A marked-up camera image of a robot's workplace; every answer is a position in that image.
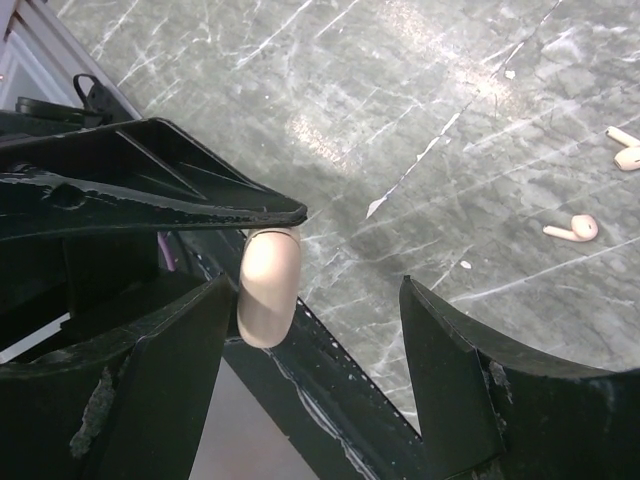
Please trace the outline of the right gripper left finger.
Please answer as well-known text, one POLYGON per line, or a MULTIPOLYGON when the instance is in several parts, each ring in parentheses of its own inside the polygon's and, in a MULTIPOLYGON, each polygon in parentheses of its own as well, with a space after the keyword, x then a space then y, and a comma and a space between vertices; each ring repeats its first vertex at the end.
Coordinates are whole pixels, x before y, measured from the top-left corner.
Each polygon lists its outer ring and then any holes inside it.
POLYGON ((227 277, 179 274, 83 317, 111 330, 1 367, 5 479, 185 479, 231 310, 227 277))

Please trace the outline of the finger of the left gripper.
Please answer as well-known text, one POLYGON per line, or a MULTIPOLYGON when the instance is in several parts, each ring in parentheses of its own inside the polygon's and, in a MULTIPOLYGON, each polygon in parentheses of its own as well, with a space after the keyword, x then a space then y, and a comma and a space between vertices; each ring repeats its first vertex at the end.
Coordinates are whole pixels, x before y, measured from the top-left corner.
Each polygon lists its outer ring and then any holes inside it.
POLYGON ((1 145, 1 238, 295 227, 307 207, 162 118, 1 145))

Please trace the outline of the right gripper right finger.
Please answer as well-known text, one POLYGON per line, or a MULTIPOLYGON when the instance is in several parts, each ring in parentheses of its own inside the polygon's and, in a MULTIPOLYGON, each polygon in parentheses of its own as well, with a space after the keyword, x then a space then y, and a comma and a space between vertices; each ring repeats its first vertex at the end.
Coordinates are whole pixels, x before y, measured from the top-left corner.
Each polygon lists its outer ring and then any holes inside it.
POLYGON ((635 479, 639 373, 565 360, 405 277, 399 306, 434 479, 635 479))

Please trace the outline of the pink earbud charging case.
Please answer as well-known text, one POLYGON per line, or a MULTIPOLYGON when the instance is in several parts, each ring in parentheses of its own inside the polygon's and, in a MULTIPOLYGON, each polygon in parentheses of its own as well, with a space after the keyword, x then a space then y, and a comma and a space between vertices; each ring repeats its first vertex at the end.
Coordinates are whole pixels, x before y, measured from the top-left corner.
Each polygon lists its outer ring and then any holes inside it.
POLYGON ((273 348, 286 338, 296 309, 301 263, 296 228, 249 232, 240 266, 237 324, 250 346, 273 348))

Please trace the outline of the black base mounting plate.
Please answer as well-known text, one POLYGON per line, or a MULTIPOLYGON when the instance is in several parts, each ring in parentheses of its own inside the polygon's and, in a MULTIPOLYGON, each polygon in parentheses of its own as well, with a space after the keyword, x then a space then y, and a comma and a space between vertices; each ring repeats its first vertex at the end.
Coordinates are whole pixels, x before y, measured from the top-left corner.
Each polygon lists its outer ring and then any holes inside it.
POLYGON ((417 431, 303 301, 271 349, 231 319, 223 358, 319 478, 429 478, 417 431))

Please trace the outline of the aluminium rail frame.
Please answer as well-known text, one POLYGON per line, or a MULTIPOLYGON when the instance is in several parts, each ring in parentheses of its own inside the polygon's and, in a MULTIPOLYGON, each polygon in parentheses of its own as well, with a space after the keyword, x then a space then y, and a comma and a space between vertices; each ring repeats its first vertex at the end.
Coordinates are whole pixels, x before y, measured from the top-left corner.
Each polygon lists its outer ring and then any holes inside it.
POLYGON ((141 117, 44 1, 1 3, 3 109, 12 110, 20 96, 80 107, 76 74, 97 77, 130 118, 141 117))

